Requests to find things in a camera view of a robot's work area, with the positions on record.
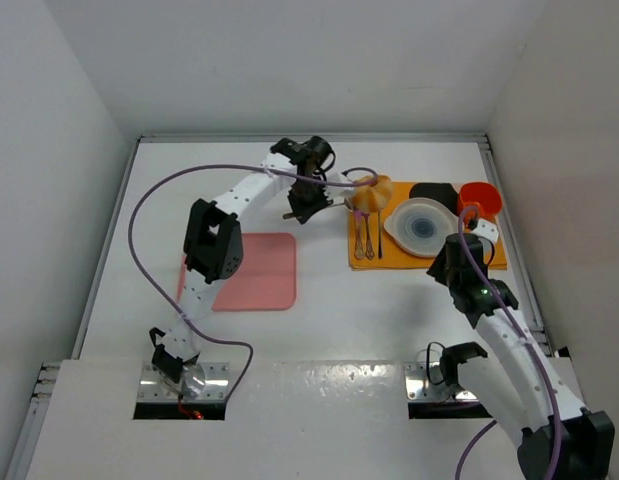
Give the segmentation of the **round bread bun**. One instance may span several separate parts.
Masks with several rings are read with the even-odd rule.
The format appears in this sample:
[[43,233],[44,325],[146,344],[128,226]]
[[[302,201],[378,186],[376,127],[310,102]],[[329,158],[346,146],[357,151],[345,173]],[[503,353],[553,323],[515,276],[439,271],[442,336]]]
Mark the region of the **round bread bun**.
[[377,213],[390,202],[394,192],[394,183],[387,175],[379,175],[370,185],[359,187],[350,198],[354,210],[362,213]]

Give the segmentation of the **pink rectangular tray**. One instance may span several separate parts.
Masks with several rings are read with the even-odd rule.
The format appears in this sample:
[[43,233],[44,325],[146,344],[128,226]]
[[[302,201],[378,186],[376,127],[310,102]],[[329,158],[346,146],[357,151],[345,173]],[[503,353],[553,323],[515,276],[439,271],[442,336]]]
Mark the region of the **pink rectangular tray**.
[[283,311],[297,295],[297,243],[290,233],[245,233],[238,271],[221,288],[214,312]]

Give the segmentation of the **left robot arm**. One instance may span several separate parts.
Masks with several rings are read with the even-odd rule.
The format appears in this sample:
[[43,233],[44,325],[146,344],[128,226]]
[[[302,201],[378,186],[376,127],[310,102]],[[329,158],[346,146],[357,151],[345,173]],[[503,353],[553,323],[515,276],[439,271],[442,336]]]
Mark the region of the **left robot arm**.
[[198,199],[190,208],[183,242],[184,285],[178,300],[155,280],[150,283],[175,308],[180,324],[165,332],[150,331],[154,347],[152,365],[172,385],[181,386],[185,374],[197,363],[200,340],[217,345],[253,347],[245,341],[214,338],[196,322],[207,316],[224,283],[238,272],[243,261],[241,221],[253,217],[270,200],[286,190],[291,216],[306,223],[333,203],[328,190],[340,177],[329,177],[335,152],[327,140],[312,136],[304,142],[283,138],[269,149],[258,166],[236,165],[248,173],[240,182],[212,200]]

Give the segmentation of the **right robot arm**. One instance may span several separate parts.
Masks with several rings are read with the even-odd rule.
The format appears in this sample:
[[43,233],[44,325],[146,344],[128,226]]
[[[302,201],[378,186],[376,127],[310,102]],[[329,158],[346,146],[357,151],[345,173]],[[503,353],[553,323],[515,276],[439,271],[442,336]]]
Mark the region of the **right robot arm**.
[[487,277],[474,234],[449,235],[428,275],[480,336],[443,349],[439,377],[471,392],[513,444],[527,479],[604,479],[615,427],[566,385],[533,338],[508,286]]

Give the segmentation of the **metal cake server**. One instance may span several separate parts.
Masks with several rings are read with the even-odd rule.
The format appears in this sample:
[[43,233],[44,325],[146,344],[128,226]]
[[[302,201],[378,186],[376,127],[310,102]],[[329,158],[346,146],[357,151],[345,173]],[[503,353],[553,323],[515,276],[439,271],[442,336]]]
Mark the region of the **metal cake server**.
[[[332,208],[340,208],[340,207],[345,208],[348,211],[352,210],[352,206],[347,198],[345,198],[343,201],[335,202],[335,203],[328,205],[327,207],[325,207],[325,210],[332,209]],[[283,220],[290,220],[290,219],[298,220],[299,215],[293,212],[287,212],[282,215],[282,219]]]

